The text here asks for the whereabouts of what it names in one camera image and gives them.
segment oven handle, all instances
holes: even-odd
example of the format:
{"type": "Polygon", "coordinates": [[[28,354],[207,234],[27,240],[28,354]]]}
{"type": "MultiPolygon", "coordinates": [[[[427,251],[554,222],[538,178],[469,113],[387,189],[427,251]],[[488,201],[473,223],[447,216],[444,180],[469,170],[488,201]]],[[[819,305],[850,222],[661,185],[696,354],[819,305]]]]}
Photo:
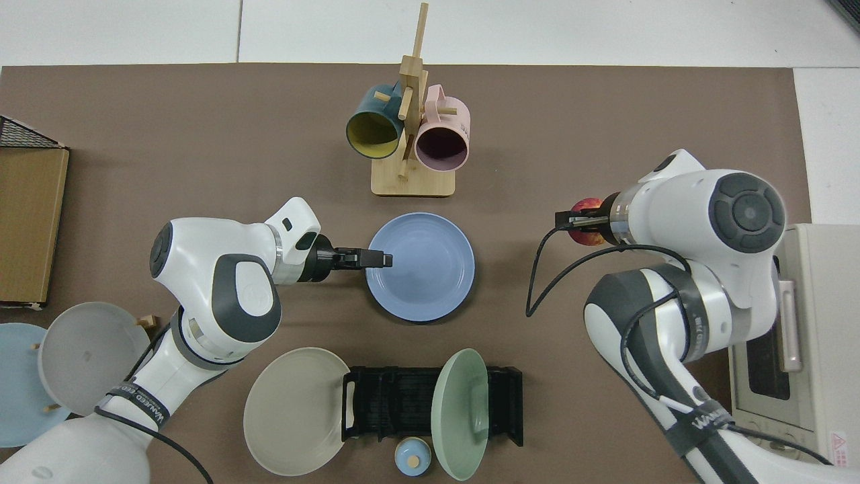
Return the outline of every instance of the oven handle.
{"type": "Polygon", "coordinates": [[[797,331],[797,305],[794,281],[779,282],[779,328],[777,348],[779,367],[786,373],[803,370],[801,348],[797,331]]]}

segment warning label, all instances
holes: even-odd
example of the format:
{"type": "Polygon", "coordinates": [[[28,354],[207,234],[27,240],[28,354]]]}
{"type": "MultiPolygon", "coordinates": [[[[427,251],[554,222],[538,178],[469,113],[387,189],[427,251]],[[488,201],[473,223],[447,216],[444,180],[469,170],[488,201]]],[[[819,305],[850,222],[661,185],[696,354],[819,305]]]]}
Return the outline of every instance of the warning label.
{"type": "Polygon", "coordinates": [[[836,467],[848,467],[848,436],[844,431],[830,432],[830,459],[836,467]]]}

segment teal mug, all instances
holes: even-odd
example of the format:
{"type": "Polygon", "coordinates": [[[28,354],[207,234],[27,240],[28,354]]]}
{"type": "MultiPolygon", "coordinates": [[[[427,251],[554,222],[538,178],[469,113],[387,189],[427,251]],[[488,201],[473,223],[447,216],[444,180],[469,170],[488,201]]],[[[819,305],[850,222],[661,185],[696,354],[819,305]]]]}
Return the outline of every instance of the teal mug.
{"type": "Polygon", "coordinates": [[[385,158],[394,153],[403,133],[403,121],[397,118],[401,101],[399,83],[371,87],[347,122],[349,145],[368,158],[385,158]]]}

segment white floor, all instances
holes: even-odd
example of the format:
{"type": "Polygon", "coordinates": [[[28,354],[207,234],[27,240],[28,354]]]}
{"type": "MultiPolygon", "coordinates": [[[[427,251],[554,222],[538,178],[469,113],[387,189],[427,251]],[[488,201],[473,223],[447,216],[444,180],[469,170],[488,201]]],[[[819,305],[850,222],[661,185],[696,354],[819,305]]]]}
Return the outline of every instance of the white floor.
{"type": "MultiPolygon", "coordinates": [[[[429,0],[428,64],[793,67],[816,223],[860,224],[860,34],[826,0],[429,0]]],[[[397,63],[419,0],[0,0],[0,65],[397,63]]]]}

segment black dish rack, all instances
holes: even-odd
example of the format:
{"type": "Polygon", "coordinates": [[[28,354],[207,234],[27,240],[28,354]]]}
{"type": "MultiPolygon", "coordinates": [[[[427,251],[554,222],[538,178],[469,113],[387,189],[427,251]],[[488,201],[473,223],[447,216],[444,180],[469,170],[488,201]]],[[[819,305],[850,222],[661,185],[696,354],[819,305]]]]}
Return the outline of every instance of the black dish rack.
{"type": "MultiPolygon", "coordinates": [[[[341,441],[365,434],[430,435],[433,391],[442,368],[354,366],[343,376],[341,441]],[[353,384],[353,424],[347,428],[347,388],[353,384]]],[[[487,367],[489,434],[505,434],[523,446],[523,374],[514,367],[487,367]]]]}

